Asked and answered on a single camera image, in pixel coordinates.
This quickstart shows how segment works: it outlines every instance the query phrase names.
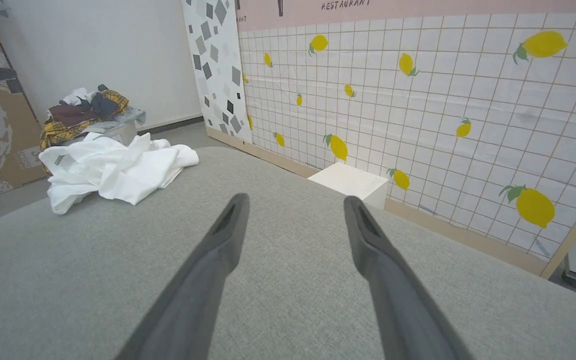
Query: plaid fabric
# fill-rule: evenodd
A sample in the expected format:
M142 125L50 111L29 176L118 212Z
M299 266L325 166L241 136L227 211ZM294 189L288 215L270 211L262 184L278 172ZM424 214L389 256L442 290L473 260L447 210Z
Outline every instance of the plaid fabric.
M117 109L114 110L114 112L112 112L112 114L105 117L106 120L108 120L109 117L123 114L126 112L126 108L128 107L128 99L125 98L119 92L111 90L111 89L107 89L107 90L101 91L101 96L103 96L104 98L106 98L108 100L114 101L118 105Z
M59 121L54 121L52 116L48 116L48 120L43 125L41 130L41 141L39 142L39 149L41 151L50 148L51 146L61 144L62 142L69 141L73 137L81 134L83 130L94 123L98 123L99 119L83 121L77 125L67 127ZM43 171L48 175L52 175L46 166L43 166Z

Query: white wall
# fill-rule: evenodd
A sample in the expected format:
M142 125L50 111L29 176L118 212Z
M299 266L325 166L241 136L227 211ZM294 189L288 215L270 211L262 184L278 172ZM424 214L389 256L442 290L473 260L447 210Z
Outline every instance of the white wall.
M180 0L6 0L0 41L39 121L99 84L143 109L142 129L201 116Z

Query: yellow lemon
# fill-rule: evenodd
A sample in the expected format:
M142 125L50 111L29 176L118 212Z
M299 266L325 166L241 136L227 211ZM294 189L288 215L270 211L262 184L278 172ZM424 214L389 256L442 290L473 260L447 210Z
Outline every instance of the yellow lemon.
M338 159L346 161L346 158L348 157L348 148L342 139L337 135L327 134L324 135L324 143L326 143L327 147L330 147L330 150L332 150L332 153Z
M457 136L465 137L471 132L471 119L464 117L461 121L461 125L457 127Z
M328 46L329 42L326 36L317 35L310 42L310 48L308 49L308 55L312 56L315 51L324 51Z
M404 52L399 59L399 70L408 76L415 76L419 73L412 63L412 57L410 57L406 52Z
M350 98L354 98L355 96L357 96L357 93L353 91L353 87L350 86L349 84L346 84L343 87L343 91L345 91L345 95L350 96Z
M499 196L508 191L508 203L517 199L517 212L528 223L542 229L548 226L555 217L555 206L550 198L535 189L527 189L526 185L508 185L501 190Z
M410 179L404 171L397 170L397 168L389 168L388 175L393 177L395 184L403 190L407 191L410 186Z
M533 58L547 58L564 50L568 46L564 36L557 31L538 32L519 44L512 53L512 61L517 64L517 58L528 61L528 55Z
M273 67L273 62L270 60L270 54L267 52L263 53L263 62L268 66L268 68Z
M286 144L284 142L284 137L278 132L272 133L272 136L274 136L274 138L277 140L277 144L279 144L283 148L284 145Z

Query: gray floor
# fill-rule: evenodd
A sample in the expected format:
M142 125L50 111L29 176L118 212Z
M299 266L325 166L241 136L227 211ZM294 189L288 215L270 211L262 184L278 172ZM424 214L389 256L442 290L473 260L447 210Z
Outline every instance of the gray floor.
M224 148L230 148L230 146L217 141L212 137L208 137L208 135L206 135L206 128L203 122L160 132L158 134L154 134L152 139L167 139L171 145L185 144L193 149L206 148L208 146L221 146ZM8 214L9 212L13 212L14 210L34 203L35 201L46 198L46 191L48 190L48 187L48 181L46 179L42 179L24 187L0 194L0 217ZM556 271L555 274L550 278L550 281L576 292L576 289L573 289L567 283L561 281L560 275L562 270L563 268L558 269L558 271Z
M152 135L152 139L167 139L171 145L184 144L190 146L192 149L206 148L208 146L222 146L230 148L230 146L223 142L208 137L203 122L160 132ZM35 201L46 198L48 187L48 181L44 178L24 187L19 187L18 189L0 194L0 217L9 212L13 212L14 210L25 207L26 205L32 204Z

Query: pink banner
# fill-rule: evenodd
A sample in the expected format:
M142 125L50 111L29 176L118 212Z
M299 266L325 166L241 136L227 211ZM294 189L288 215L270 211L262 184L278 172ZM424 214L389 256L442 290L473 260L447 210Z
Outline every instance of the pink banner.
M238 30L469 14L576 13L576 0L234 0Z

